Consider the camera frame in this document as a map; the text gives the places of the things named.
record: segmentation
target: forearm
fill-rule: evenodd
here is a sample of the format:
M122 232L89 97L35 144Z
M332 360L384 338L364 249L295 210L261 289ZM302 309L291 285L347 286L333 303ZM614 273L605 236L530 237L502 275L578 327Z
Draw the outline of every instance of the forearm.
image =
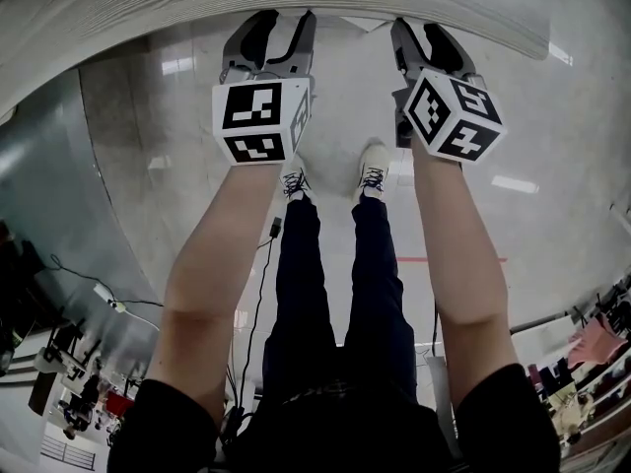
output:
M506 316L508 293L497 253L458 165L413 141L416 196L439 311L455 324Z
M232 317L256 254L280 166L232 167L184 244L166 307Z

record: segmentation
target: white box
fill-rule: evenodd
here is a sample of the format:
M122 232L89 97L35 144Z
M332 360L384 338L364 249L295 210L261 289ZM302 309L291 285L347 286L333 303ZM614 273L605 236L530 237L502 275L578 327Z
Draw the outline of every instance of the white box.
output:
M310 118L307 78L213 88L213 135L232 165L291 162Z
M479 163L507 133L493 95L429 69L404 111L427 151L447 160Z

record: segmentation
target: white sneaker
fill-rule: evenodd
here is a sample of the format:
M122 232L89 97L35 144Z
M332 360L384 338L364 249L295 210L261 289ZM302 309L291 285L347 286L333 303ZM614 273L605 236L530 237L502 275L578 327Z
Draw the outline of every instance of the white sneaker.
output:
M280 182L283 184L283 193L287 196L287 203L302 200L307 196L314 205L316 204L316 195L307 182L305 164L300 156L296 155L293 162L283 167Z
M353 195L355 205L362 194L384 201L384 182L389 164L390 154L384 144L371 144L364 151L359 166L359 183Z

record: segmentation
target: black sleeve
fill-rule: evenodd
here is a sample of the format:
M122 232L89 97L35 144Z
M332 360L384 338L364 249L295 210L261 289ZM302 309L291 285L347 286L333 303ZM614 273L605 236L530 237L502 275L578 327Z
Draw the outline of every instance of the black sleeve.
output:
M476 473L559 471L559 438L521 365L496 371L469 392L456 424L464 459Z
M206 410L178 390L142 382L107 461L108 473L197 473L215 457L217 430Z

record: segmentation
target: power cord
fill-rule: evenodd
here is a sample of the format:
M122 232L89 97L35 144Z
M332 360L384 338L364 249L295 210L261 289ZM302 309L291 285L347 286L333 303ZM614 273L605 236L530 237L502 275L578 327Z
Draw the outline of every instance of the power cord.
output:
M59 257L56 254L50 254L50 259L51 259L51 261L53 263L55 263L55 265L57 265L57 267L56 268L51 268L50 266L43 265L43 267L46 270L49 270L51 272L58 272L58 271L68 272L68 273L71 273L72 275L75 275L77 277L81 277L82 279L91 280L93 282L96 282L97 284L101 284L104 288L107 289L107 291L120 304L153 304L155 306L164 306L163 304L159 304L157 302L150 302L149 300L119 300L118 298L115 297L116 295L114 294L114 291L111 289L111 287L108 286L100 278L92 277L91 275L86 275L86 274L80 273L80 272L78 272L76 270L73 270L72 268L68 268L67 266L62 265L61 264L61 260L59 259Z
M438 304L434 300L434 333L432 333L432 356L436 357L436 337L438 336Z
M228 378L228 383L233 389L233 395L235 396L235 406L239 406L239 395L237 394L237 386L235 385L235 380L233 378L233 373L230 370L230 365L228 365L228 369L226 370L226 377Z
M50 260L56 265L56 267L52 268L50 266L43 265L43 267L46 270L49 270L51 272L64 271L64 272L70 273L72 275L75 275L76 277L80 277L82 279L91 280L93 282L96 282L97 284L101 285L105 290L107 290L107 292L109 293L110 298L108 298L106 300L105 300L104 296L102 296L102 298L104 298L104 300L107 302L107 304L109 304L117 312L119 312L119 313L126 313L127 315L129 315L131 317L134 317L134 318L140 320L141 322L149 324L151 327L153 327L157 331L160 331L160 328L156 324L154 324L150 320L147 320L144 317L141 317L140 315L136 315L135 313L129 311L124 304L152 304L154 306L160 306L160 307L164 306L163 304L159 304L157 302L150 302L149 300L119 300L116 297L116 295L114 294L114 291L111 289L111 287L108 286L100 278L93 277L92 275L86 275L84 273L81 273L81 272L78 272L76 270L73 270L72 268L68 268L67 266L64 266L63 264L61 264L61 260L59 259L59 257L56 254L50 254Z
M265 266L263 266L263 275L260 279L260 287L258 288L258 303L256 304L256 312L254 313L254 325L252 326L252 330L249 332L249 341L247 342L247 356L245 357L245 366L244 372L241 377L241 392L239 393L239 399L241 401L244 400L244 387L245 387L245 372L247 372L247 367L249 366L249 357L252 350L252 339L254 337L254 330L256 329L256 324L258 322L258 312L260 311L260 304L263 301L263 285L265 284L265 274L267 272L267 267L269 266L269 262L272 257L272 247L274 239L272 239L267 245L269 249L267 250L267 261L265 262Z
M254 313L254 324L252 326L251 331L249 332L249 340L247 342L247 355L245 358L244 371L242 373L241 380L241 391L239 397L235 393L235 406L230 412L228 416L228 422L226 424L226 429L224 430L221 440L224 445L230 445L231 441L237 437L237 432L239 431L242 423L247 417L251 417L250 413L245 413L245 408L243 407L244 402L244 388L245 388L245 374L247 373L247 368L249 367L249 361L252 350L252 339L254 338L254 331L256 330L256 324L258 323L258 313L260 311L260 304L263 301L263 286L265 284L265 275L267 274L267 267L271 261L272 248L274 246L274 240L278 238L281 230L282 220L278 217L274 218L274 222L272 223L272 227L269 230L270 239L266 243L262 243L257 249L268 246L267 249L267 260L265 261L265 266L263 267L263 273L260 279L260 286L258 288L258 303L256 304L256 312Z

